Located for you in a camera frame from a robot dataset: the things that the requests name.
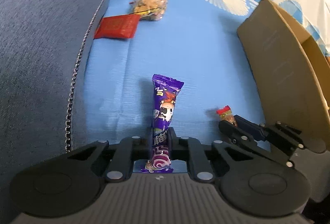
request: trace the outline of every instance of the black circular pad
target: black circular pad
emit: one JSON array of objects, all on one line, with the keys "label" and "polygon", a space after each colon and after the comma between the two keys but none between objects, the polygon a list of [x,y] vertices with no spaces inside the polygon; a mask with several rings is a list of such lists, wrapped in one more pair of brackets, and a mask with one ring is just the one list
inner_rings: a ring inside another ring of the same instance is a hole
[{"label": "black circular pad", "polygon": [[71,178],[62,173],[50,173],[36,177],[34,188],[43,194],[59,194],[71,185]]},{"label": "black circular pad", "polygon": [[31,167],[10,184],[12,200],[19,209],[39,217],[76,213],[96,199],[100,188],[98,176],[83,161],[74,159]]},{"label": "black circular pad", "polygon": [[264,195],[277,195],[285,191],[286,180],[278,175],[260,173],[250,177],[249,186],[255,192]]},{"label": "black circular pad", "polygon": [[230,204],[260,217],[299,212],[311,192],[301,173],[264,158],[231,163],[230,170],[216,184]]}]

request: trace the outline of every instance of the cartoon character print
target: cartoon character print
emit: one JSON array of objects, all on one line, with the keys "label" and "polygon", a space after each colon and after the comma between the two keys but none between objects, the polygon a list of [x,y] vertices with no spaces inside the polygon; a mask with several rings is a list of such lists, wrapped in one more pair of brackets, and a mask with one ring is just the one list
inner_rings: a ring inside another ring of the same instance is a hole
[{"label": "cartoon character print", "polygon": [[161,101],[158,118],[170,122],[173,116],[176,94],[165,91],[166,99]]}]

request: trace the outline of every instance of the gray cushion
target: gray cushion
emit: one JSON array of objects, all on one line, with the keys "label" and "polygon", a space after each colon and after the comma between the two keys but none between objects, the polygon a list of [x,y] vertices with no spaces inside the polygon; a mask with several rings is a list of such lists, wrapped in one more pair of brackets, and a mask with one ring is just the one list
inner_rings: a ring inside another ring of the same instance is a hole
[{"label": "gray cushion", "polygon": [[[0,0],[0,223],[17,214],[10,179],[32,164],[64,152],[65,117],[77,54],[101,0]],[[73,136],[86,140],[83,80],[87,38],[73,109]]]}]

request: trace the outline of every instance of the snack bag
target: snack bag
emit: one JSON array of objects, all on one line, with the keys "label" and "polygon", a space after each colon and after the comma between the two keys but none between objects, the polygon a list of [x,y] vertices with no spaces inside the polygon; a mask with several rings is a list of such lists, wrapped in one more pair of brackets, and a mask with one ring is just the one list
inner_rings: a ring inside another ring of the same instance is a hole
[{"label": "snack bag", "polygon": [[133,38],[140,20],[139,15],[117,15],[102,18],[95,32],[99,38]]},{"label": "snack bag", "polygon": [[132,14],[141,16],[141,19],[158,21],[163,18],[167,0],[134,0]]},{"label": "snack bag", "polygon": [[225,106],[222,109],[218,109],[217,114],[220,115],[221,120],[226,120],[227,122],[230,122],[231,124],[237,126],[236,120],[229,106]]},{"label": "snack bag", "polygon": [[142,173],[171,173],[173,168],[170,167],[167,129],[172,120],[176,97],[184,83],[156,74],[152,81],[155,88],[151,159],[146,163],[145,169],[142,169]]}]

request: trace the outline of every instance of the cardboard flap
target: cardboard flap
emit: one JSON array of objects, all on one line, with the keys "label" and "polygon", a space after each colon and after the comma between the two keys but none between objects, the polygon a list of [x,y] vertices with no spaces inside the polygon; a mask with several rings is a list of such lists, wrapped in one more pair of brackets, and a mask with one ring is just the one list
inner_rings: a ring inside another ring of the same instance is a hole
[{"label": "cardboard flap", "polygon": [[329,89],[325,82],[328,71],[323,70],[323,61],[315,51],[315,44],[311,44],[310,34],[307,36],[298,24],[274,2],[261,0],[237,34],[255,77],[266,122],[293,125],[310,136],[324,139],[330,148],[328,108],[307,53],[313,64],[321,62],[322,66],[316,66],[316,70],[325,91]]},{"label": "cardboard flap", "polygon": [[285,22],[288,24],[290,29],[292,30],[293,34],[298,39],[299,43],[304,43],[311,35],[309,32],[304,29],[304,27],[291,15],[287,13],[283,8],[279,7],[277,4],[271,2],[273,7],[278,10],[278,12],[281,14]]},{"label": "cardboard flap", "polygon": [[271,3],[286,21],[306,53],[321,86],[322,94],[326,100],[325,106],[328,107],[330,104],[330,68],[326,58],[311,34],[296,19],[289,15],[287,11],[275,3]]}]

